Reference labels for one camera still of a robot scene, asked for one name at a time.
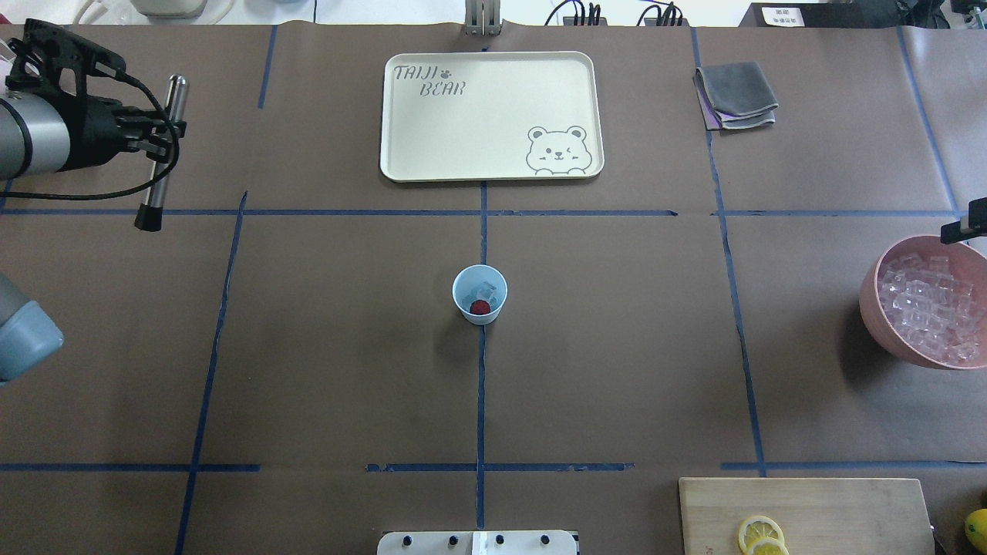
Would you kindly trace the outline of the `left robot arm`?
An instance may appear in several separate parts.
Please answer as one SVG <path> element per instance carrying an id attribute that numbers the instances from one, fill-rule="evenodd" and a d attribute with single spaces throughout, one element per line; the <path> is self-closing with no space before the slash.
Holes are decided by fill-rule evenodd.
<path id="1" fill-rule="evenodd" d="M 2 179 L 95 167 L 144 149 L 154 161 L 147 189 L 168 178 L 183 135 L 153 99 L 152 108 L 67 92 L 2 94 Z M 7 384 L 64 345 L 52 317 L 7 275 L 1 277 L 1 380 Z"/>

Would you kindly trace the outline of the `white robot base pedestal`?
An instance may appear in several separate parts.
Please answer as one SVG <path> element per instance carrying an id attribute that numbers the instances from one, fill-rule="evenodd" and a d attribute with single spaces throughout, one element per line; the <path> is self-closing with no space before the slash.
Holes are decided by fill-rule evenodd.
<path id="1" fill-rule="evenodd" d="M 377 554 L 579 554 L 578 534 L 567 530 L 391 531 Z"/>

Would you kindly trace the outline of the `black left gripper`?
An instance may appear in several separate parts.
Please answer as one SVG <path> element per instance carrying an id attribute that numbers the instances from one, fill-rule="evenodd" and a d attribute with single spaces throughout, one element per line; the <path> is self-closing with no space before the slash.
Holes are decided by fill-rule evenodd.
<path id="1" fill-rule="evenodd" d="M 103 165 L 120 153 L 143 151 L 152 161 L 172 161 L 187 122 L 158 110 L 123 108 L 118 99 L 66 97 L 61 117 L 69 133 L 63 171 Z"/>

